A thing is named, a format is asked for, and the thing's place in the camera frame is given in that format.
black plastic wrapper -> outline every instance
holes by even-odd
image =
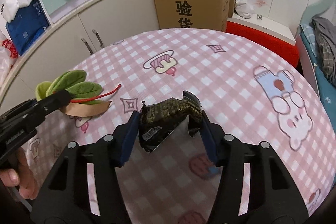
[[[187,116],[188,133],[194,137],[202,123],[202,110],[199,99],[189,91],[183,91],[182,100],[170,98],[149,106],[142,101],[139,126],[141,147],[152,152]]]

gray blanket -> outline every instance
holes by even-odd
[[[311,23],[319,45],[322,71],[327,80],[336,86],[336,27],[323,17],[313,17]]]

pink checkered tablecloth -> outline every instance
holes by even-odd
[[[126,123],[133,110],[174,97],[196,95],[211,122],[242,142],[267,140],[307,204],[309,214],[324,200],[335,176],[335,134],[308,82],[285,60],[243,37],[200,29],[144,32],[114,43],[75,69],[105,91],[122,88],[99,117],[50,114],[29,143],[28,162],[42,184],[70,142],[96,142]],[[206,157],[199,134],[174,131],[147,154],[137,140],[131,159],[117,169],[133,223],[203,224],[209,217],[221,170]],[[91,209],[98,213],[94,177],[88,176]],[[247,211],[249,166],[245,167],[240,213]]]

white shelf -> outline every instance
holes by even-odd
[[[295,38],[288,27],[273,20],[270,20],[267,17],[257,19],[257,15],[253,14],[251,18],[246,19],[234,13],[232,18],[228,18],[228,21],[238,23],[240,25],[244,25],[259,30],[261,32],[267,33],[293,46],[296,43]]]

human hand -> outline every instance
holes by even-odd
[[[0,178],[6,187],[19,186],[19,193],[24,199],[35,199],[39,192],[37,181],[29,169],[25,152],[22,148],[16,151],[18,170],[0,170]]]

